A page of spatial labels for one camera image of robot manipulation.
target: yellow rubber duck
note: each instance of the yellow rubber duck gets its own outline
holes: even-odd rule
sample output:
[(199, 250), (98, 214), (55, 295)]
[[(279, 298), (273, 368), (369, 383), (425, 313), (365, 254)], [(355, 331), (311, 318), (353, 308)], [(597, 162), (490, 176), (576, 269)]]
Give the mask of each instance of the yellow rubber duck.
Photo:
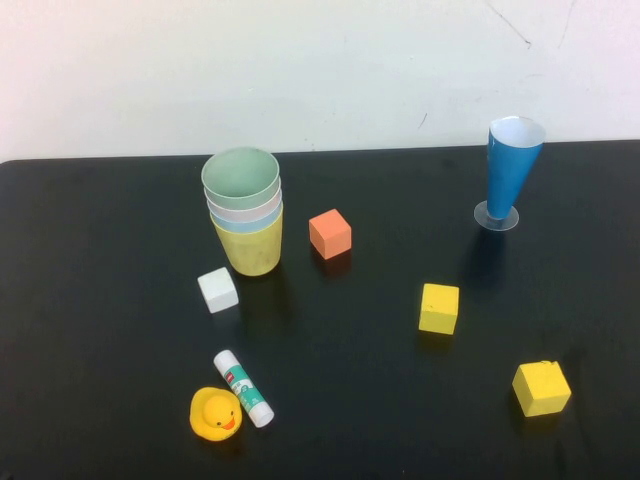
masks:
[(240, 402), (227, 390), (201, 388), (191, 400), (189, 422), (196, 435), (212, 442), (225, 440), (242, 425)]

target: orange cube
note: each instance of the orange cube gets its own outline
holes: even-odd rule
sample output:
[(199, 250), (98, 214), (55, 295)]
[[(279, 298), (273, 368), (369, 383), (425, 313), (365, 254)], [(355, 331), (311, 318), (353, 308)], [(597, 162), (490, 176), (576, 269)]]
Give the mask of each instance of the orange cube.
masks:
[(309, 237), (325, 260), (351, 248), (351, 227), (335, 208), (309, 220)]

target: stacked cup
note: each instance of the stacked cup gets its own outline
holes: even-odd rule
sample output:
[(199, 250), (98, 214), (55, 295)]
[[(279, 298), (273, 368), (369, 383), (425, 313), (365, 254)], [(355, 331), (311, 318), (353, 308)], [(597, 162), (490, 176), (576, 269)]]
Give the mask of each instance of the stacked cup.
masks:
[(209, 214), (231, 266), (264, 275), (280, 261), (282, 189), (273, 155), (251, 147), (218, 153), (202, 167)]

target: clear plastic base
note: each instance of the clear plastic base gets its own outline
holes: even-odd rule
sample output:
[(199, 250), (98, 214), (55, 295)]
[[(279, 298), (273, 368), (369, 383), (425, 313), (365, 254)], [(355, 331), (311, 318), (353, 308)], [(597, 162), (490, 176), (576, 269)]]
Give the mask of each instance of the clear plastic base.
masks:
[(520, 215), (515, 207), (511, 207), (509, 215), (507, 215), (506, 218), (497, 219), (491, 217), (487, 211), (486, 200), (476, 205), (476, 208), (473, 210), (473, 217), (481, 226), (494, 232), (505, 232), (507, 230), (511, 230), (520, 220)]

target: white cube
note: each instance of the white cube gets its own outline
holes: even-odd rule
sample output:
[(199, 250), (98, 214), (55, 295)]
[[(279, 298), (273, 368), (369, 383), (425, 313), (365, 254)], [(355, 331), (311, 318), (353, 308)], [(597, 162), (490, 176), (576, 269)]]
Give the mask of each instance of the white cube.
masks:
[(238, 304), (238, 293), (225, 267), (198, 278), (209, 312), (215, 313)]

